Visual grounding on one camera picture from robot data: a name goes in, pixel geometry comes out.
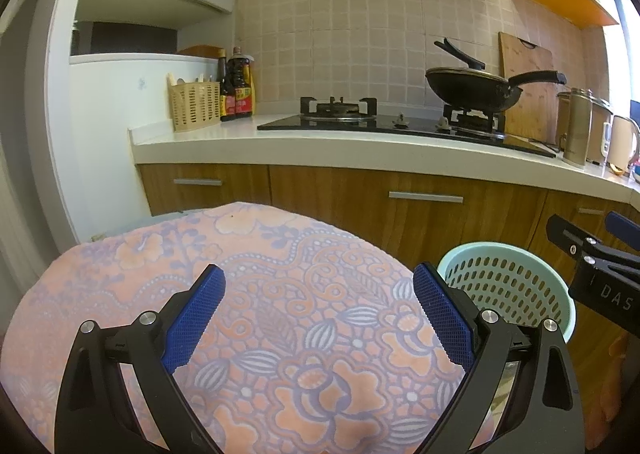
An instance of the floral tablecloth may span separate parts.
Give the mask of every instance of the floral tablecloth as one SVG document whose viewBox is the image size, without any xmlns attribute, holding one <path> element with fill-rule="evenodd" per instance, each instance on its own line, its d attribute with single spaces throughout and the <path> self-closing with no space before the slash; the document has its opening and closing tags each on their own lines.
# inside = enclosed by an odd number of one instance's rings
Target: floral tablecloth
<svg viewBox="0 0 640 454">
<path fill-rule="evenodd" d="M 234 203 L 76 246 L 23 298 L 0 380 L 51 451 L 80 323 L 159 310 L 209 263 L 224 270 L 226 295 L 175 378 L 225 454 L 411 453 L 462 379 L 402 264 L 327 224 Z M 146 437 L 162 445 L 122 369 Z"/>
</svg>

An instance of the cutting board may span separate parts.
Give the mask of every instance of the cutting board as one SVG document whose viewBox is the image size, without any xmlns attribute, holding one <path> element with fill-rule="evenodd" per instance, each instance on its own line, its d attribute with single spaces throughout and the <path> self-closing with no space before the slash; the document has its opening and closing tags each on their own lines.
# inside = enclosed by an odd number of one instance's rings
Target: cutting board
<svg viewBox="0 0 640 454">
<path fill-rule="evenodd" d="M 524 39 L 500 32 L 502 76 L 554 68 L 554 58 L 548 49 Z M 523 84 L 517 104 L 504 112 L 504 131 L 508 134 L 553 142 L 556 138 L 558 100 L 556 85 L 546 82 Z"/>
</svg>

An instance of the beige plastic basket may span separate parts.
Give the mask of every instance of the beige plastic basket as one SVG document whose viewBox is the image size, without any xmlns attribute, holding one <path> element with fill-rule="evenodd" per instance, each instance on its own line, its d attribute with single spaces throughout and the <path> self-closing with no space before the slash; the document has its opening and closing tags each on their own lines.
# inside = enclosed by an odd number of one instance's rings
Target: beige plastic basket
<svg viewBox="0 0 640 454">
<path fill-rule="evenodd" d="M 169 86 L 169 100 L 176 131 L 220 123 L 219 82 L 187 82 Z"/>
</svg>

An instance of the utensil basket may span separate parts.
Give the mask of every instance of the utensil basket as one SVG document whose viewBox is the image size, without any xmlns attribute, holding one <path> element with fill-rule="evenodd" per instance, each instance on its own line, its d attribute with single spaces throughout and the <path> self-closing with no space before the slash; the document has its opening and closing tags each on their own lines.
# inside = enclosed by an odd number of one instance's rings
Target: utensil basket
<svg viewBox="0 0 640 454">
<path fill-rule="evenodd" d="M 575 304 L 562 280 L 545 261 L 510 244 L 462 244 L 445 255 L 438 273 L 448 286 L 466 291 L 479 309 L 493 309 L 509 323 L 558 323 L 568 342 L 575 327 Z"/>
<path fill-rule="evenodd" d="M 187 82 L 169 86 L 174 130 L 191 130 L 220 123 L 220 83 Z"/>
</svg>

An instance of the white countertop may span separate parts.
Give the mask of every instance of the white countertop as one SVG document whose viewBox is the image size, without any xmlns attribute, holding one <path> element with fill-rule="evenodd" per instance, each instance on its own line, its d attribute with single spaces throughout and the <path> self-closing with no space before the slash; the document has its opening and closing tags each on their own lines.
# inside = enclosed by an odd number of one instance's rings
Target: white countertop
<svg viewBox="0 0 640 454">
<path fill-rule="evenodd" d="M 250 163 L 391 170 L 515 183 L 631 203 L 640 185 L 588 163 L 456 140 L 341 130 L 257 130 L 290 116 L 258 114 L 132 146 L 136 163 Z"/>
</svg>

